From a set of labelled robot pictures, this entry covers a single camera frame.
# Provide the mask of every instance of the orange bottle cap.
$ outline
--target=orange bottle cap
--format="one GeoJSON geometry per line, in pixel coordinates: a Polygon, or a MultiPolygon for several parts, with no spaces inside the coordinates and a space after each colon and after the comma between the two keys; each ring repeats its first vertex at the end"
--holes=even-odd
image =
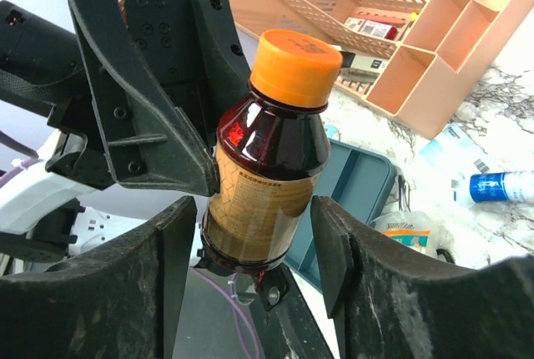
{"type": "Polygon", "coordinates": [[[265,96],[306,109],[324,106],[343,58],[311,36],[273,29],[259,38],[250,82],[265,96]]]}

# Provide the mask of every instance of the gray plastic tray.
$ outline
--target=gray plastic tray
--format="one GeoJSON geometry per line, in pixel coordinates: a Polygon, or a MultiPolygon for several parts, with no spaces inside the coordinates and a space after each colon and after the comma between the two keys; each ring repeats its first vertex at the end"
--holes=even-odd
{"type": "MultiPolygon", "coordinates": [[[[331,140],[332,151],[314,195],[330,196],[359,221],[369,224],[384,209],[396,170],[384,156],[331,140]]],[[[310,205],[285,257],[285,264],[321,291],[311,230],[310,205]]]]}

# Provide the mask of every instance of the bottle shoulder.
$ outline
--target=bottle shoulder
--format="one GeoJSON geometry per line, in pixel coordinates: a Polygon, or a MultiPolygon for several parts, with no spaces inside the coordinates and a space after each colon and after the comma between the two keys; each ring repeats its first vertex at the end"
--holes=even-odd
{"type": "Polygon", "coordinates": [[[253,98],[224,114],[217,138],[231,159],[273,180],[316,175],[330,155],[330,142],[318,113],[278,110],[253,98]]]}

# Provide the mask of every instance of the screw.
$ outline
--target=screw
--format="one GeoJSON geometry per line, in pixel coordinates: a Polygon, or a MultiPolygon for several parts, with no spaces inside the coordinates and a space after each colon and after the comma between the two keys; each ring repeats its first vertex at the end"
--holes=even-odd
{"type": "Polygon", "coordinates": [[[135,43],[137,44],[137,47],[141,50],[145,50],[147,48],[147,43],[143,38],[137,39],[135,43]]]}
{"type": "Polygon", "coordinates": [[[165,4],[165,1],[164,0],[154,0],[154,5],[156,7],[163,7],[165,4]]]}
{"type": "Polygon", "coordinates": [[[144,7],[146,6],[149,2],[147,2],[147,0],[135,0],[135,2],[137,3],[138,6],[140,7],[144,7]]]}
{"type": "Polygon", "coordinates": [[[161,23],[159,24],[159,31],[161,33],[169,33],[170,26],[167,23],[161,23]]]}
{"type": "Polygon", "coordinates": [[[152,29],[152,26],[151,26],[149,23],[145,23],[145,24],[143,25],[143,28],[142,28],[142,29],[143,29],[143,33],[144,33],[145,35],[151,35],[152,32],[154,31],[154,30],[152,29]]]}
{"type": "Polygon", "coordinates": [[[128,163],[128,172],[130,174],[137,174],[141,171],[141,163],[137,160],[130,161],[128,163]]]}
{"type": "Polygon", "coordinates": [[[169,78],[176,78],[178,75],[178,69],[175,67],[169,68],[169,71],[167,71],[167,75],[169,78]]]}
{"type": "Polygon", "coordinates": [[[170,48],[172,46],[172,42],[170,40],[170,38],[161,38],[161,45],[164,47],[164,48],[170,48]]]}
{"type": "Polygon", "coordinates": [[[116,107],[113,111],[113,116],[116,119],[126,119],[128,117],[128,110],[124,107],[116,107]]]}
{"type": "Polygon", "coordinates": [[[271,306],[275,306],[280,300],[280,291],[275,286],[271,287],[267,296],[267,301],[271,306]]]}

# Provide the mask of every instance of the bottle label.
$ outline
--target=bottle label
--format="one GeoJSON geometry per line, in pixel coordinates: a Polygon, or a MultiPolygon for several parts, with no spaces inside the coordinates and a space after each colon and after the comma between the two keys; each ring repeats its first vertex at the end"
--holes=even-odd
{"type": "Polygon", "coordinates": [[[283,255],[310,202],[319,175],[267,179],[237,165],[217,145],[220,192],[209,201],[205,234],[222,253],[242,261],[283,255]]]}
{"type": "Polygon", "coordinates": [[[472,175],[469,193],[476,203],[508,200],[504,189],[504,174],[472,175]]]}
{"type": "Polygon", "coordinates": [[[404,246],[408,246],[420,253],[426,253],[426,245],[428,244],[428,237],[431,232],[428,231],[413,231],[413,230],[388,230],[383,232],[384,235],[400,242],[404,246]]]}
{"type": "Polygon", "coordinates": [[[469,192],[476,203],[527,202],[534,199],[534,171],[472,175],[469,192]]]}

